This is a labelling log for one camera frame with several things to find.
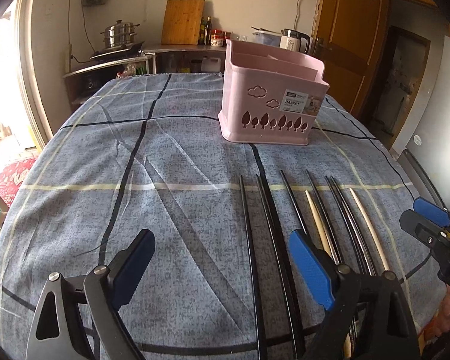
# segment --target utensil holder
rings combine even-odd
[[[222,135],[237,143],[308,144],[329,85],[323,62],[300,52],[227,40]]]

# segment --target kettle handle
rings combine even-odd
[[[310,49],[310,37],[307,34],[301,33],[300,39],[306,39],[307,40],[307,46],[305,47],[305,51],[303,54],[307,54],[308,50]]]

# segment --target red rug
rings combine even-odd
[[[10,207],[36,158],[13,162],[0,173],[0,196]]]

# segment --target cutting board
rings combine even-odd
[[[205,0],[168,0],[162,44],[198,44]]]

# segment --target wooden door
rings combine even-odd
[[[322,0],[313,55],[325,63],[328,91],[358,117],[387,32],[389,0]]]

